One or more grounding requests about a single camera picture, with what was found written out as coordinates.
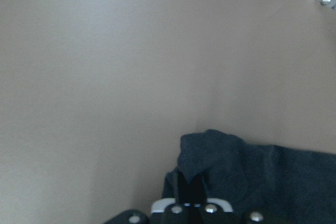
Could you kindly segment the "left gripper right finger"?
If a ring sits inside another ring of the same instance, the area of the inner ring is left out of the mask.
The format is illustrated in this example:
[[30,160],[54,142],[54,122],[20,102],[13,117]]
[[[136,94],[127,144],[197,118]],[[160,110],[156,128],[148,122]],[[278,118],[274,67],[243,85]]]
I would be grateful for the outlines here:
[[191,181],[191,202],[192,204],[204,204],[207,200],[206,191],[203,183],[203,176],[196,175]]

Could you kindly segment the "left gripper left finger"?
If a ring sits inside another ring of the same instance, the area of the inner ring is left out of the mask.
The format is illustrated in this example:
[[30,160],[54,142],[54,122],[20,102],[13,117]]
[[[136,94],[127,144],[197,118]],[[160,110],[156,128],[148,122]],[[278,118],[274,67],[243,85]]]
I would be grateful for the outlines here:
[[181,172],[176,173],[176,202],[178,204],[187,205],[191,205],[193,203],[190,184]]

